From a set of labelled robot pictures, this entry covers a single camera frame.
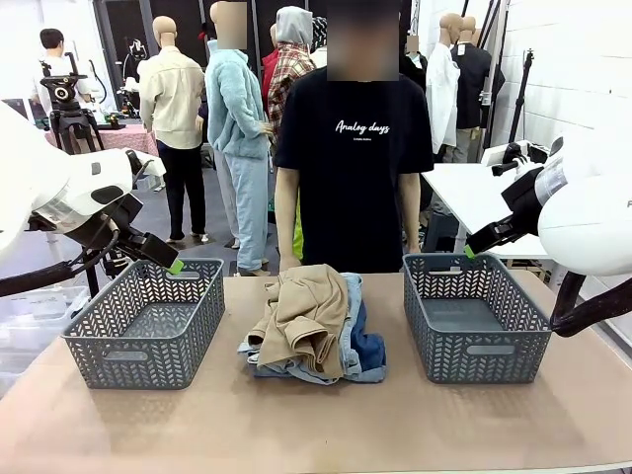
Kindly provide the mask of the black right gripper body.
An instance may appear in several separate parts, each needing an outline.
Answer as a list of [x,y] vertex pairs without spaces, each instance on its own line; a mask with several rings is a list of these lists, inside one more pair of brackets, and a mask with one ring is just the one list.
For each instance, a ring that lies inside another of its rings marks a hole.
[[543,168],[525,172],[502,192],[503,200],[512,212],[502,220],[502,228],[509,235],[537,235],[537,223],[542,204],[539,202],[535,182]]

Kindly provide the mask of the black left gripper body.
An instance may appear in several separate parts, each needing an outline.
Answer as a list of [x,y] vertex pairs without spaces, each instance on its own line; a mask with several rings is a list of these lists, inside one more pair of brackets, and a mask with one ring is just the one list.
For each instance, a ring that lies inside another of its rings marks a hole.
[[143,203],[132,194],[116,199],[77,229],[77,242],[90,250],[102,250],[117,230],[115,246],[138,250],[144,242],[144,233],[131,224],[142,207]]

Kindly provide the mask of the light blue denim shorts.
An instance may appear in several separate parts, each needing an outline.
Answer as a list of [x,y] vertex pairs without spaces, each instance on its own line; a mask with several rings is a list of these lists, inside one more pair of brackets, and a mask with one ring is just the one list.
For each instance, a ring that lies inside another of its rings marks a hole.
[[[360,275],[353,273],[342,273],[342,276],[347,283],[349,295],[348,314],[339,337],[340,362],[343,370],[342,379],[364,384],[380,383],[386,378],[387,365],[385,369],[362,372],[357,353],[351,348],[352,329],[362,302],[362,278]],[[304,362],[299,362],[296,359],[258,367],[260,346],[260,344],[251,344],[244,340],[237,350],[237,353],[245,358],[246,366],[254,377],[295,378],[304,382],[325,386],[333,385],[338,381],[338,378],[325,378],[321,374],[310,371]]]

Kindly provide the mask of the beige top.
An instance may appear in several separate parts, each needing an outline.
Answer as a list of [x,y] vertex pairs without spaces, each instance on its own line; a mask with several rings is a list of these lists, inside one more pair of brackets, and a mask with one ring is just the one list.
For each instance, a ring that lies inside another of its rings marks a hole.
[[263,316],[239,352],[258,374],[331,385],[344,375],[340,337],[349,316],[346,279],[328,265],[289,269],[265,285]]

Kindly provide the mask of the dark blue denim shorts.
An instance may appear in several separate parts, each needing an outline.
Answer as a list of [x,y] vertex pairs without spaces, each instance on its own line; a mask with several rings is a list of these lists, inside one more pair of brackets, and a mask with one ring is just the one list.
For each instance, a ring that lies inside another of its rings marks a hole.
[[386,346],[381,335],[366,332],[367,310],[360,303],[355,325],[351,334],[351,348],[356,351],[362,372],[385,369]]

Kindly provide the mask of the person's left forearm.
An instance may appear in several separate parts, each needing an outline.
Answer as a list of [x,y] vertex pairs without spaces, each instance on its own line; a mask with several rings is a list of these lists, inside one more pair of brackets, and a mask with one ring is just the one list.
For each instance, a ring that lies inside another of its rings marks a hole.
[[413,206],[405,208],[402,213],[403,228],[406,235],[406,242],[409,248],[418,248],[420,246],[419,228],[420,213],[419,207]]

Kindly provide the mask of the person's right forearm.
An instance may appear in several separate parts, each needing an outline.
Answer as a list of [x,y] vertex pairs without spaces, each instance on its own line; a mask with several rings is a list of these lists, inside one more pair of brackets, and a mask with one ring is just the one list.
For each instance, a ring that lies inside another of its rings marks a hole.
[[303,231],[300,208],[276,206],[278,249],[283,260],[303,258]]

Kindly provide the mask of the clear plastic storage box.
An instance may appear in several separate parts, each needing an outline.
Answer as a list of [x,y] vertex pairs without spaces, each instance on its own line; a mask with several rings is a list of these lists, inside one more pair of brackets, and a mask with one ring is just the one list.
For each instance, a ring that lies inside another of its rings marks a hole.
[[87,286],[0,297],[0,399],[90,299]]

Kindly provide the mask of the mannequin in white shirt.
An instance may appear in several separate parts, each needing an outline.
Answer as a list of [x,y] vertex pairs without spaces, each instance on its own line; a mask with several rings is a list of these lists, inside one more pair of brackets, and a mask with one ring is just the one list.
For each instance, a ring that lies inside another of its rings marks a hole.
[[439,20],[439,38],[428,60],[427,102],[430,115],[433,154],[456,145],[457,91],[460,69],[452,59],[451,47],[460,37],[463,18],[449,13]]

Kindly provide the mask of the mannequin in cream shirt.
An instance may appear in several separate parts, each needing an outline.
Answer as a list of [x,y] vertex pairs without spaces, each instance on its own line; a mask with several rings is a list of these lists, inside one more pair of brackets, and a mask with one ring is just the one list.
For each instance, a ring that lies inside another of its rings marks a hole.
[[204,74],[197,62],[176,47],[178,31],[172,18],[156,17],[152,29],[160,51],[139,65],[140,117],[145,129],[154,134],[166,169],[168,241],[177,243],[185,238],[183,211],[187,200],[192,237],[206,243],[200,154],[203,120],[198,117]]

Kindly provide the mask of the person in black T-shirt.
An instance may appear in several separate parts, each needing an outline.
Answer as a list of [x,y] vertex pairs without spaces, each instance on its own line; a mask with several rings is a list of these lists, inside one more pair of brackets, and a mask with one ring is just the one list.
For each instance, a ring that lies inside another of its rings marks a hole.
[[401,0],[329,0],[328,59],[296,80],[275,155],[275,209],[300,208],[301,266],[398,272],[402,213],[434,166],[424,90],[399,73]]

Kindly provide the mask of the mannequin in light blue fleece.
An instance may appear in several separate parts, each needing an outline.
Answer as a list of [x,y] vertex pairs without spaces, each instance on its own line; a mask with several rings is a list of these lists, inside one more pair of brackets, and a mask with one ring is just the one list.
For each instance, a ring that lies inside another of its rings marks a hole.
[[228,166],[235,191],[240,276],[265,276],[270,128],[261,87],[244,52],[247,6],[217,0],[209,8],[216,38],[205,71],[208,141]]

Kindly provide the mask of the background person in black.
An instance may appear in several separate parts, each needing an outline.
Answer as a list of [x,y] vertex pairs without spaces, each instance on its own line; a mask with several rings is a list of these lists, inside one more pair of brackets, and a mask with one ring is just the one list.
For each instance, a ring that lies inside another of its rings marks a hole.
[[426,90],[426,73],[418,67],[413,59],[406,52],[407,34],[400,33],[399,36],[399,73],[408,77],[410,80],[418,84],[423,90]]

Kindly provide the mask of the mannequin in red top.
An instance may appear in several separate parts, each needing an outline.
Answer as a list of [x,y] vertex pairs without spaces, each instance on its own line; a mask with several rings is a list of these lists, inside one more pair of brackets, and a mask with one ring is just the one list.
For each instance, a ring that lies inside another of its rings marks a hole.
[[265,112],[268,111],[268,98],[271,88],[272,78],[277,66],[278,49],[277,49],[277,24],[270,27],[270,35],[273,44],[273,51],[262,59],[263,65],[263,84],[262,84],[262,100]]

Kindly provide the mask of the mannequin in plaid hooded shirt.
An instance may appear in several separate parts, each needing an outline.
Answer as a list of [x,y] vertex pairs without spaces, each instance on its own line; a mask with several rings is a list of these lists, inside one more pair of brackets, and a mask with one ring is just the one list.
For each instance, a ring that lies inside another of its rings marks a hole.
[[310,57],[313,14],[297,6],[276,12],[276,65],[267,95],[272,142],[277,144],[285,102],[292,84],[316,68]]

